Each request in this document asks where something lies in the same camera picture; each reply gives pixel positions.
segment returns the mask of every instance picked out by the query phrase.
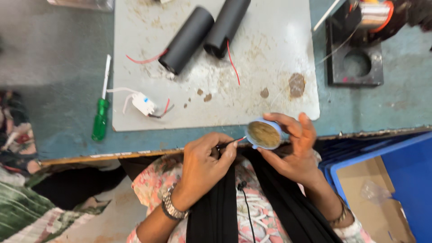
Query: hand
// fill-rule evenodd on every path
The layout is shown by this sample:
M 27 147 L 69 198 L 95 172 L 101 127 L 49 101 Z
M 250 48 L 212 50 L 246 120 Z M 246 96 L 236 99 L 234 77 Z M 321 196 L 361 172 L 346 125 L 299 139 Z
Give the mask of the hand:
M 302 184 L 306 188 L 322 182 L 322 173 L 316 166 L 312 146 L 317 133 L 312 121 L 305 113 L 300 113 L 299 121 L 280 113 L 264 114 L 264 119 L 277 122 L 282 131 L 290 135 L 293 153 L 281 159 L 270 150 L 258 148 L 264 159 L 286 178 Z
M 174 207 L 188 210 L 222 179 L 237 155 L 237 141 L 226 147 L 219 160 L 215 147 L 232 140 L 228 135 L 212 132 L 186 144 L 183 175 L 171 195 Z

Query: screwdriver handle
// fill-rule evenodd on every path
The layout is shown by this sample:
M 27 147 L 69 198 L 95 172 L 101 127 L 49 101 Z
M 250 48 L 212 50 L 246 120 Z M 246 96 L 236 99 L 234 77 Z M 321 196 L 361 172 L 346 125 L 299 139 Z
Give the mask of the screwdriver handle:
M 109 107 L 108 100 L 99 98 L 98 114 L 95 116 L 95 123 L 93 125 L 92 139 L 94 141 L 102 141 L 102 139 L 104 139 L 105 137 L 108 107 Z

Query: blue-gray table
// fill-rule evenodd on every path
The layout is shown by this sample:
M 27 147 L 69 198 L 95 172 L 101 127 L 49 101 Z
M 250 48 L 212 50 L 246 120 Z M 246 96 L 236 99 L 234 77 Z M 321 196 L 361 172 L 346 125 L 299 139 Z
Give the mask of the blue-gray table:
M 332 2 L 310 0 L 312 25 Z M 169 153 L 210 131 L 243 136 L 239 126 L 133 132 L 109 126 L 102 142 L 91 140 L 105 58 L 113 52 L 113 13 L 52 6 L 46 0 L 7 0 L 0 8 L 0 36 L 0 88 L 23 95 L 41 160 Z M 319 62 L 325 56 L 324 28 L 313 41 Z M 432 33 L 410 27 L 383 42 L 384 85 L 377 88 L 328 87 L 324 63 L 317 65 L 318 135 L 430 129 L 431 45 Z

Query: plastic bag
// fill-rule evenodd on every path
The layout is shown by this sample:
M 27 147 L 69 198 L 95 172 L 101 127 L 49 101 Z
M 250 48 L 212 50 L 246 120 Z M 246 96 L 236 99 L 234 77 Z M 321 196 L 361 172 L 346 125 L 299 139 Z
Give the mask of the plastic bag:
M 380 205 L 385 200 L 392 197 L 391 193 L 387 189 L 378 186 L 371 180 L 365 181 L 360 195 L 364 199 L 368 199 L 369 201 L 377 205 Z

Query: black earphone cable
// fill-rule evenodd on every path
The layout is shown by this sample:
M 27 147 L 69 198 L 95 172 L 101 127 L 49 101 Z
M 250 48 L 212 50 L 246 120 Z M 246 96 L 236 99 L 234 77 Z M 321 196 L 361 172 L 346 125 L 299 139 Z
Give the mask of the black earphone cable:
M 241 190 L 243 192 L 243 194 L 245 195 L 245 202 L 246 202 L 246 207 L 248 208 L 248 216 L 249 216 L 249 223 L 251 224 L 251 230 L 252 230 L 252 238 L 254 239 L 254 243 L 256 243 L 255 241 L 255 233 L 254 233 L 254 226 L 252 225 L 252 220 L 251 220 L 251 213 L 249 212 L 249 204 L 248 204 L 248 200 L 246 199 L 246 193 L 243 190 L 243 188 L 246 186 L 246 182 L 242 181 L 238 186 L 237 189 Z

